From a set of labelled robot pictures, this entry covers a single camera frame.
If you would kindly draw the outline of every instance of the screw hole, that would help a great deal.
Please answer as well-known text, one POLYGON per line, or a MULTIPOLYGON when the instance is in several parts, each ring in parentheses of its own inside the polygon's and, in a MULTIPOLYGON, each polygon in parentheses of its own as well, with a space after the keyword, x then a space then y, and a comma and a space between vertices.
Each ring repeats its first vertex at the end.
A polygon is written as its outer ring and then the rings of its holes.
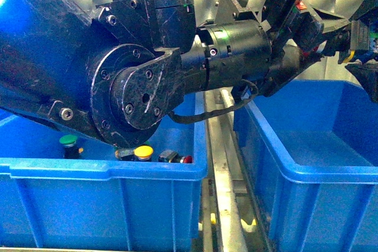
POLYGON ((131 0, 130 1, 130 6, 135 9, 138 6, 138 1, 137 0, 131 0))
POLYGON ((142 102, 143 103, 148 103, 149 102, 149 94, 144 94, 142 97, 142 102))

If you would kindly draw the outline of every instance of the black bracket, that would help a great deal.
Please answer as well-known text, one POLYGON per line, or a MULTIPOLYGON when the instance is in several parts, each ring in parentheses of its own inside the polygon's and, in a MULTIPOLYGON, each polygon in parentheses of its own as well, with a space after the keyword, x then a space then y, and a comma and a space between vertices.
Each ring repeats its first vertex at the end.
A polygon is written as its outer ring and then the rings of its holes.
POLYGON ((92 18, 121 44, 138 44, 152 51, 162 46, 154 0, 121 0, 99 5, 92 18))
POLYGON ((219 0, 215 24, 227 24, 239 20, 257 19, 256 14, 247 8, 248 0, 219 0))

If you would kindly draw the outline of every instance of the blue plastic bin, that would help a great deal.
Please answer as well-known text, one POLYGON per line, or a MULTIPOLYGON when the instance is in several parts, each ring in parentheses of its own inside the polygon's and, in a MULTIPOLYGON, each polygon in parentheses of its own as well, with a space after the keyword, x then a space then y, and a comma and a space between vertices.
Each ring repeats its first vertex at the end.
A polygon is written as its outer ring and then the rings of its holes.
POLYGON ((279 251, 378 251, 378 104, 344 81, 293 81, 234 118, 279 251))
MULTIPOLYGON (((202 112, 202 94, 177 112, 202 112)), ((149 140, 192 155, 193 164, 121 162, 114 148, 79 140, 83 159, 62 159, 63 134, 29 120, 0 121, 0 245, 190 251, 207 174, 204 123, 165 118, 149 140)))

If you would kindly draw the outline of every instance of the yellow cap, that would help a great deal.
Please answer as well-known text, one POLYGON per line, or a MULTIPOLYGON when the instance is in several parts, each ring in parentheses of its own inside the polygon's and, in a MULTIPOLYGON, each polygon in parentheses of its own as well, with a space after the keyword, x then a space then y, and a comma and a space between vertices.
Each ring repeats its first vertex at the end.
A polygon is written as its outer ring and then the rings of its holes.
POLYGON ((154 153, 154 149, 150 146, 140 146, 134 150, 134 155, 139 158, 148 158, 154 153))

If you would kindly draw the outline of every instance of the hex socket screw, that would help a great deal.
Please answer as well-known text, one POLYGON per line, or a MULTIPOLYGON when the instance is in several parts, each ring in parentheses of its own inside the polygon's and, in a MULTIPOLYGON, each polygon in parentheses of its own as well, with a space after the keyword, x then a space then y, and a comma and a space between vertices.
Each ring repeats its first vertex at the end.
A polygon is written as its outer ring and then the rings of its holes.
POLYGON ((64 107, 60 110, 60 113, 59 113, 60 117, 64 120, 64 121, 68 121, 68 120, 71 120, 72 117, 73 117, 73 111, 72 109, 69 109, 68 107, 64 107))

